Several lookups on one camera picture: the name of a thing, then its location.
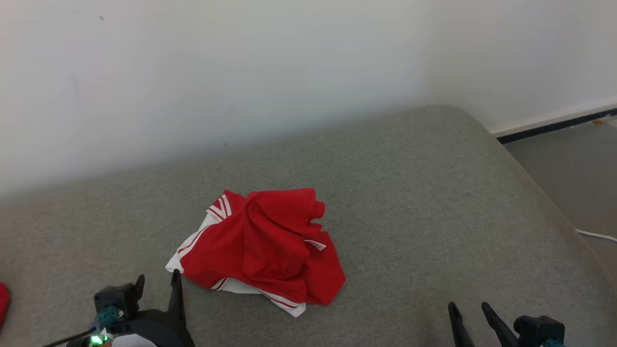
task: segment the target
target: green led light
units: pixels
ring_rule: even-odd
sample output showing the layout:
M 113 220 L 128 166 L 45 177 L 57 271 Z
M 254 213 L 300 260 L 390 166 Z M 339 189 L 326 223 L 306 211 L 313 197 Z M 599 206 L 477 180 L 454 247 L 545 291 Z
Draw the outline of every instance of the green led light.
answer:
M 95 335 L 90 338 L 90 344 L 93 346 L 100 346 L 103 344 L 103 340 L 101 340 L 101 338 L 98 337 L 98 335 Z

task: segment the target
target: black baseboard trim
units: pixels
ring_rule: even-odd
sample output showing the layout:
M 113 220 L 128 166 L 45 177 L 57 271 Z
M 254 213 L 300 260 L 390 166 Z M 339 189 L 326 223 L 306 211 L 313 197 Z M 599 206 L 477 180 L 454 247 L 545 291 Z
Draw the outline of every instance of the black baseboard trim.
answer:
M 602 112 L 598 112 L 598 113 L 594 113 L 590 115 L 583 115 L 582 117 L 577 117 L 577 118 L 570 119 L 570 120 L 564 120 L 563 122 L 544 125 L 543 127 L 533 128 L 533 129 L 525 130 L 523 132 L 501 136 L 497 138 L 497 141 L 499 141 L 501 144 L 504 144 L 504 143 L 508 143 L 512 141 L 522 140 L 524 138 L 528 138 L 528 137 L 532 137 L 532 136 L 536 136 L 536 135 L 540 135 L 544 133 L 554 132 L 555 130 L 559 130 L 559 129 L 563 129 L 567 127 L 572 127 L 573 125 L 590 122 L 591 120 L 603 118 L 608 115 L 617 115 L 617 109 L 610 109 L 608 111 L 602 111 Z

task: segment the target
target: white wall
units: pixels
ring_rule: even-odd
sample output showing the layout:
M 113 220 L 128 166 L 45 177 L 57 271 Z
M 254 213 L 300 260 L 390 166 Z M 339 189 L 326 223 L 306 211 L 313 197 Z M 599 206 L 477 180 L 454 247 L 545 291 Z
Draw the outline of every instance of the white wall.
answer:
M 5 0 L 0 197 L 430 102 L 495 132 L 606 108 L 615 14 L 610 0 Z

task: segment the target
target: gray floor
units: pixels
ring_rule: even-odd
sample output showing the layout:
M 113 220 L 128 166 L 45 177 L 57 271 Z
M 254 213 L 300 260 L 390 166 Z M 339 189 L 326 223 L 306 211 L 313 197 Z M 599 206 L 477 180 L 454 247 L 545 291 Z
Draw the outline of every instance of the gray floor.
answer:
M 617 237 L 617 117 L 505 145 L 578 229 Z M 584 236 L 617 282 L 617 243 Z

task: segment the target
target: couch cushion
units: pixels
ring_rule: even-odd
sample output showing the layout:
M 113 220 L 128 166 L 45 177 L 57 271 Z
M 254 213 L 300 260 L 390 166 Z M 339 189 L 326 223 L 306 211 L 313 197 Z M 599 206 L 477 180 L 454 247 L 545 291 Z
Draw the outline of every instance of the couch cushion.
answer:
M 256 295 L 184 281 L 198 346 L 452 346 L 449 301 L 476 346 L 496 346 L 480 304 L 511 325 L 548 315 L 566 344 L 617 340 L 617 299 L 595 254 L 506 150 L 459 109 L 431 106 L 0 208 L 1 346 L 84 330 L 92 295 L 146 276 L 167 307 L 175 248 L 224 189 L 314 187 L 347 282 L 299 318 Z

